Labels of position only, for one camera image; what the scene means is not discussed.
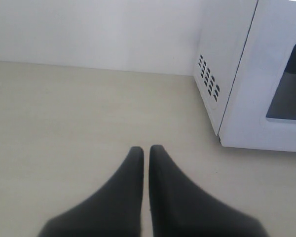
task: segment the ventilation slot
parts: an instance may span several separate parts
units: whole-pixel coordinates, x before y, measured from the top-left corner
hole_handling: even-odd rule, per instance
[[[203,86],[207,89],[210,97],[213,98],[213,102],[218,102],[221,89],[216,83],[216,79],[211,73],[210,65],[207,65],[203,55],[199,56],[198,66],[200,68],[200,75],[204,80]]]

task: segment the microwave side panel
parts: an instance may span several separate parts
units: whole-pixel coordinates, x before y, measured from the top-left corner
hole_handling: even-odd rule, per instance
[[[258,0],[204,1],[194,78],[218,134]]]

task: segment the white microwave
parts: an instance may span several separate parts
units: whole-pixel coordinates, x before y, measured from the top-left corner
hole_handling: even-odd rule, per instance
[[[204,0],[194,78],[227,147],[296,152],[296,0]]]

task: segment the white wall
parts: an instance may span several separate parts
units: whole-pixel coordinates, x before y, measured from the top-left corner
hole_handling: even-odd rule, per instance
[[[0,0],[0,60],[192,75],[201,0]]]

